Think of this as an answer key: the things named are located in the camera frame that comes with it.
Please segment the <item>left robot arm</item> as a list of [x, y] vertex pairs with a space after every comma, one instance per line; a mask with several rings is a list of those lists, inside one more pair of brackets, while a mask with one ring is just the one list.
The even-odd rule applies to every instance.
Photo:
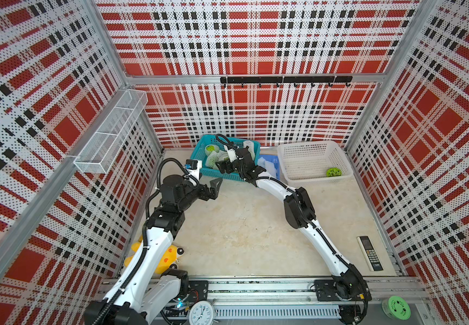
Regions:
[[188, 294], [188, 274], [168, 269], [153, 288], [149, 283], [182, 227], [184, 212], [198, 199], [215, 200], [222, 179], [209, 185], [193, 176], [167, 176], [157, 189], [161, 202], [142, 226], [142, 242], [132, 261], [105, 297], [84, 311], [85, 324], [150, 324], [173, 299]]

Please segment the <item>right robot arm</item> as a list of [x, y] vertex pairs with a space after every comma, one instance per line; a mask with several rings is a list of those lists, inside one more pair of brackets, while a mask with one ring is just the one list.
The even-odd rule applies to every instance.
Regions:
[[287, 223], [305, 235], [324, 260], [334, 280], [338, 299], [360, 299], [367, 303], [371, 295], [366, 281], [320, 226], [307, 190], [303, 187], [290, 187], [273, 177], [265, 168], [256, 165], [248, 147], [240, 148], [232, 144], [223, 144], [222, 147], [229, 159], [216, 162], [219, 171], [237, 172], [247, 183], [281, 200]]

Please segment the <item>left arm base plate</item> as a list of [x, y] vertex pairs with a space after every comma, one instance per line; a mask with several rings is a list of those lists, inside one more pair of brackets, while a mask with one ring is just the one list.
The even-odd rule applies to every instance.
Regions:
[[191, 280], [185, 295], [172, 299], [170, 303], [190, 303], [192, 305], [198, 301], [205, 301], [208, 297], [209, 284], [207, 280]]

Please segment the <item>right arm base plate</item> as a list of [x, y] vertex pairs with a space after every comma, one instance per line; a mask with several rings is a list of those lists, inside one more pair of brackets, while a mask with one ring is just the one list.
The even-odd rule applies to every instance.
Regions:
[[371, 293], [360, 283], [347, 286], [343, 281], [318, 279], [314, 281], [317, 301], [371, 301]]

